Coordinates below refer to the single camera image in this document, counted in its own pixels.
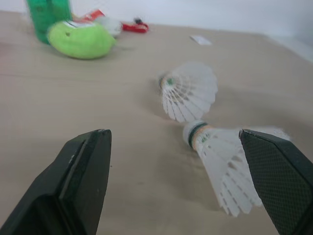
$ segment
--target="white shuttlecock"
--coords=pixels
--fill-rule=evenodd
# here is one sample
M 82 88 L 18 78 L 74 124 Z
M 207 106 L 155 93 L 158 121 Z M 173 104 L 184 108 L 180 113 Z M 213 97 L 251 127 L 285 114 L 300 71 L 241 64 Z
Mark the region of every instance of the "white shuttlecock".
M 112 19 L 107 16 L 100 16 L 97 17 L 94 21 L 101 24 L 113 37 L 117 37 L 122 32 L 123 25 L 118 20 Z
M 209 112 L 218 90 L 212 69 L 198 62 L 165 73 L 158 83 L 164 111 L 178 122 L 197 120 Z
M 275 127 L 250 127 L 289 140 Z M 196 120 L 183 130 L 184 140 L 197 151 L 210 178 L 219 204 L 227 214 L 237 217 L 250 213 L 252 206 L 261 206 L 252 181 L 245 152 L 238 138 L 238 129 L 217 129 Z

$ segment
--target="badminton shuttlecock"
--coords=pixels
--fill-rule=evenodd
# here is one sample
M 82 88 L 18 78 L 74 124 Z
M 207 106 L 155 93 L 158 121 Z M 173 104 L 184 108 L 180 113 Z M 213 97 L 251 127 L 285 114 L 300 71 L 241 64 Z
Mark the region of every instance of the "badminton shuttlecock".
M 112 37 L 117 37 L 122 32 L 123 25 L 118 20 L 107 16 L 99 16 L 94 21 L 101 24 Z
M 289 140 L 288 135 L 275 127 L 249 129 Z M 250 213 L 253 205 L 262 205 L 238 138 L 239 131 L 240 128 L 216 129 L 199 120 L 187 124 L 183 131 L 184 140 L 203 162 L 220 206 L 234 217 L 240 211 Z
M 194 121 L 209 112 L 218 90 L 212 69 L 188 62 L 158 81 L 164 111 L 178 122 Z

